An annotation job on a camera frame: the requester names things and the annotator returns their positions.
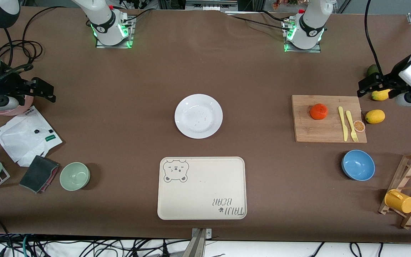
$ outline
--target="cartoon bear drawing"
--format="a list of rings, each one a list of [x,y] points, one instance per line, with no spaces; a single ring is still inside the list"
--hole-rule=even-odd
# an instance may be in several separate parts
[[[186,182],[188,177],[186,173],[189,169],[189,164],[181,160],[166,161],[163,164],[164,169],[164,181],[171,182],[171,180],[180,180]]]

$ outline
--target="yellow mug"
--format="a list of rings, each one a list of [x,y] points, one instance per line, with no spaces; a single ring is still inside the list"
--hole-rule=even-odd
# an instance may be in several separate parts
[[[411,197],[396,189],[391,189],[385,195],[385,205],[388,205],[400,212],[411,212]]]

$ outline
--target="green bowl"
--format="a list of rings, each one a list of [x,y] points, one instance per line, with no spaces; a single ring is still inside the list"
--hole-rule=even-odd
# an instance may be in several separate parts
[[[60,174],[60,184],[68,191],[79,190],[90,181],[90,171],[85,164],[73,162],[63,168]]]

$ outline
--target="white floor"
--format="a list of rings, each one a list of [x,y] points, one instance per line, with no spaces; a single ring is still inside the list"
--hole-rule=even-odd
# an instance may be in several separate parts
[[[132,240],[122,241],[124,247],[131,248]],[[144,245],[144,248],[159,247],[163,244],[162,240],[152,240]],[[188,242],[171,244],[168,250],[171,254],[183,251]],[[205,247],[204,257],[309,257],[313,255],[320,243],[316,242],[256,242],[256,241],[208,241]],[[52,257],[78,257],[89,244],[78,242],[74,244],[50,243],[45,247],[46,252]],[[377,257],[380,244],[360,243],[362,257]],[[143,257],[148,251],[137,252],[139,257]],[[155,257],[161,251],[150,254]],[[12,256],[12,252],[7,249],[5,257]],[[101,257],[121,257],[121,250],[103,251]],[[349,249],[348,243],[325,243],[316,257],[354,257]],[[381,257],[411,257],[411,244],[384,244]]]

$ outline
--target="teal cable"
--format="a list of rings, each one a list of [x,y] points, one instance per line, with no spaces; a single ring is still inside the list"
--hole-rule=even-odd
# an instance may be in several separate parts
[[[25,236],[25,238],[23,238],[23,254],[25,255],[25,257],[28,257],[28,255],[26,254],[26,238],[28,238],[28,235]]]

